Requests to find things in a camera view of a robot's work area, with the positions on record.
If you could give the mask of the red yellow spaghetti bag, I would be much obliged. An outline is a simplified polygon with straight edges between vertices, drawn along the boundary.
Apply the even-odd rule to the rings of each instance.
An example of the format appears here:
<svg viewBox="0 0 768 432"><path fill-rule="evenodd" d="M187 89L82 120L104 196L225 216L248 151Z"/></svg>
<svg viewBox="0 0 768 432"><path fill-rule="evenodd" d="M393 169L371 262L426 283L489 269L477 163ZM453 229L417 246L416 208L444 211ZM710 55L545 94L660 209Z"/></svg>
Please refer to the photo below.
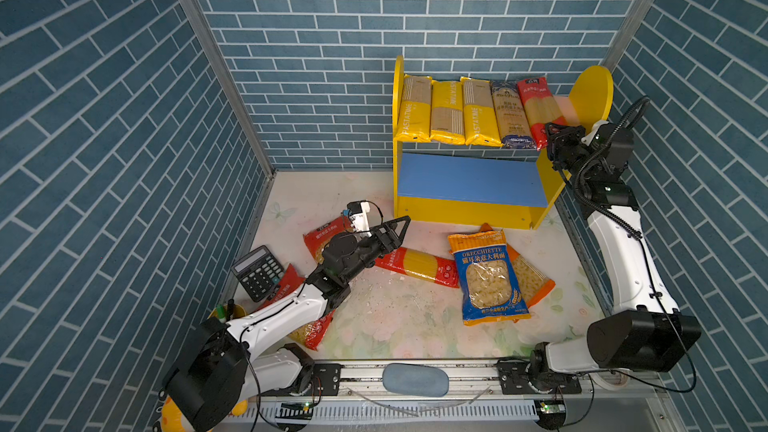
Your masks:
<svg viewBox="0 0 768 432"><path fill-rule="evenodd" d="M566 126L567 122L545 77L520 80L517 89L534 144L537 150L541 150L547 146L546 124Z"/></svg>
<svg viewBox="0 0 768 432"><path fill-rule="evenodd" d="M377 267L449 288L459 287L455 261L400 247L375 261Z"/></svg>

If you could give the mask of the blue clear spaghetti bag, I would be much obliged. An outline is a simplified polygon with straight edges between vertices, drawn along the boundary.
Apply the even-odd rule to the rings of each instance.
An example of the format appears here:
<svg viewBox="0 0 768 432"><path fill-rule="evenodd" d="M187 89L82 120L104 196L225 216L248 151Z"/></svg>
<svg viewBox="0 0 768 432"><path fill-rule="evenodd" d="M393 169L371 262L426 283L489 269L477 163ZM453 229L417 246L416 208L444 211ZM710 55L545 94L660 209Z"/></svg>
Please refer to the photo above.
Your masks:
<svg viewBox="0 0 768 432"><path fill-rule="evenodd" d="M517 86L506 81L491 81L490 86L502 146L534 149L535 142Z"/></svg>

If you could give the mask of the red macaroni bag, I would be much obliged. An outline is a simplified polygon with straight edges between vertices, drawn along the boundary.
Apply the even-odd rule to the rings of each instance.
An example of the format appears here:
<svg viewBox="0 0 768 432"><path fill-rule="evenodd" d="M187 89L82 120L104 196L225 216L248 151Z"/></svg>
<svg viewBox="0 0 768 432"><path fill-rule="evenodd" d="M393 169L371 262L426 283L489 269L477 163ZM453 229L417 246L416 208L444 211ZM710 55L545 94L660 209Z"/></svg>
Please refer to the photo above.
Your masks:
<svg viewBox="0 0 768 432"><path fill-rule="evenodd" d="M321 292L307 285L305 278L289 265L275 297L250 316L248 322L255 322L255 325L244 339L256 353L268 350L285 336L317 351L333 319L333 312L321 317L325 308Z"/></svg>
<svg viewBox="0 0 768 432"><path fill-rule="evenodd" d="M342 232L350 232L352 230L350 220L346 216L340 215L323 226L304 234L303 240L315 262L322 263L322 252L331 239Z"/></svg>

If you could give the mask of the orange pasta bag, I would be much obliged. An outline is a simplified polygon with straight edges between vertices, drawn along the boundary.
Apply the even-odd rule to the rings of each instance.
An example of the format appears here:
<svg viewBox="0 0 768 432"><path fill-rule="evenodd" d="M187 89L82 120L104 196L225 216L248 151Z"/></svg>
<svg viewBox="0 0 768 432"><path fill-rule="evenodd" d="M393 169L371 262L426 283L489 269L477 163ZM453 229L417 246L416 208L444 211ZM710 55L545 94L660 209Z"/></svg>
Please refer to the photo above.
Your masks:
<svg viewBox="0 0 768 432"><path fill-rule="evenodd" d="M556 283L531 265L511 245L507 245L507 252L522 297L526 306L531 308L546 298L555 289Z"/></svg>

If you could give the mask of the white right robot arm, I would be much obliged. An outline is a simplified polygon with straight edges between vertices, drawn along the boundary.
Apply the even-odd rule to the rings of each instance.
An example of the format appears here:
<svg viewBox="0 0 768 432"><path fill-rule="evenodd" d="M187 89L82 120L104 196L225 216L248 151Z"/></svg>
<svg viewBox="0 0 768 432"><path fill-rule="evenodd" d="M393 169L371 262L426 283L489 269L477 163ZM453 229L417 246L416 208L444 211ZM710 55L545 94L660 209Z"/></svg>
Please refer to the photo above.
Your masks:
<svg viewBox="0 0 768 432"><path fill-rule="evenodd" d="M581 206L597 239L612 290L612 311L569 342L541 343L531 355L531 385L548 392L560 378L592 372L668 372L701 336L701 325L683 314L653 263L638 202L621 175L633 151L627 126L598 122L548 123L547 156Z"/></svg>

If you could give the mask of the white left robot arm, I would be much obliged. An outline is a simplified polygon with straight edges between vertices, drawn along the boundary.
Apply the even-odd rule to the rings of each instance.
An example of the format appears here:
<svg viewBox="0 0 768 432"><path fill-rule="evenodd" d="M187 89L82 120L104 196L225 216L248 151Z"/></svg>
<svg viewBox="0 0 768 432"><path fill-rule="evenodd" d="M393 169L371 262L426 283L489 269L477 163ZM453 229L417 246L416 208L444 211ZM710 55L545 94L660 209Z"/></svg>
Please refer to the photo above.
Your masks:
<svg viewBox="0 0 768 432"><path fill-rule="evenodd" d="M243 318L201 323L162 381L162 391L192 429L212 429L238 403L264 391L254 374L259 356L290 332L337 309L349 296L352 279L402 246L410 222L402 216L366 234L340 233L298 290Z"/></svg>

